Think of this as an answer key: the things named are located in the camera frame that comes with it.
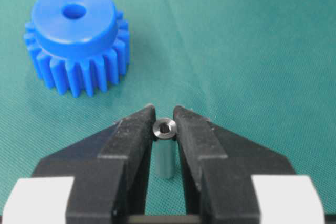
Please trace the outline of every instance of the small metal ring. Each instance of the small metal ring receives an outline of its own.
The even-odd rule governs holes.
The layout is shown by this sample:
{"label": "small metal ring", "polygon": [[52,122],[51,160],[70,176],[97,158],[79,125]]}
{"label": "small metal ring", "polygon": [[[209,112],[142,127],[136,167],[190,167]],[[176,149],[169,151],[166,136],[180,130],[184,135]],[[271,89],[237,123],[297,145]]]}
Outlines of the small metal ring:
{"label": "small metal ring", "polygon": [[158,139],[171,139],[176,135],[176,123],[170,118],[160,118],[153,125],[153,133]]}

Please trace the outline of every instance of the green fabric backdrop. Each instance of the green fabric backdrop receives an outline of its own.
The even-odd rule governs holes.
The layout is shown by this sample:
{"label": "green fabric backdrop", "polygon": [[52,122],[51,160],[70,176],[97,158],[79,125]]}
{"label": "green fabric backdrop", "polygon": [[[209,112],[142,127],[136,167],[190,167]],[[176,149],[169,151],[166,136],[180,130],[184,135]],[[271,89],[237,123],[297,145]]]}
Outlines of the green fabric backdrop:
{"label": "green fabric backdrop", "polygon": [[[336,0],[114,0],[130,23],[128,74],[75,99],[38,81],[23,43],[35,0],[0,0],[0,212],[39,159],[156,106],[177,104],[287,155],[336,211]],[[178,168],[153,174],[148,214],[183,214]]]}

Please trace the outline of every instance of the blue gear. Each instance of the blue gear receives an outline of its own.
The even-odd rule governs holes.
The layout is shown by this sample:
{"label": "blue gear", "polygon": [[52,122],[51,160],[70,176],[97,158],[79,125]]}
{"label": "blue gear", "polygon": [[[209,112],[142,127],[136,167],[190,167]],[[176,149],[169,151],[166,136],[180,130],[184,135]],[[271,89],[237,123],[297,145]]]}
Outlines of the blue gear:
{"label": "blue gear", "polygon": [[128,22],[112,0],[37,0],[24,40],[38,78],[60,94],[105,92],[130,63]]}

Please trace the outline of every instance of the black jaw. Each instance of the black jaw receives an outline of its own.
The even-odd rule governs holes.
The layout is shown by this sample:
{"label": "black jaw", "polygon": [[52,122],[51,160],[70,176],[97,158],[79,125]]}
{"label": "black jaw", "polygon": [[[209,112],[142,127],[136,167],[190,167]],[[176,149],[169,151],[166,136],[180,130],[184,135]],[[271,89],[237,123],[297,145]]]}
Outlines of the black jaw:
{"label": "black jaw", "polygon": [[[186,216],[144,215],[155,140],[152,105],[43,158],[32,177],[75,178],[67,224],[258,224],[251,175],[295,174],[287,158],[181,106],[174,120]],[[336,224],[336,216],[326,215],[326,223]]]}
{"label": "black jaw", "polygon": [[143,214],[155,108],[147,106],[115,125],[43,158],[32,177],[74,176],[66,220],[110,224]]}

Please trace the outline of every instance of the white pad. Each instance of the white pad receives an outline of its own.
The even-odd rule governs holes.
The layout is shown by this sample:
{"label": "white pad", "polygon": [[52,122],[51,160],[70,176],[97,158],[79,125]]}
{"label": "white pad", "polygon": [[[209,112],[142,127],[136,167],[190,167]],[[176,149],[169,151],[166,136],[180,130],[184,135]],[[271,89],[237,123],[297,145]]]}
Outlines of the white pad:
{"label": "white pad", "polygon": [[21,178],[3,211],[2,224],[65,224],[73,177]]}
{"label": "white pad", "polygon": [[320,198],[309,176],[252,175],[260,224],[324,224]]}

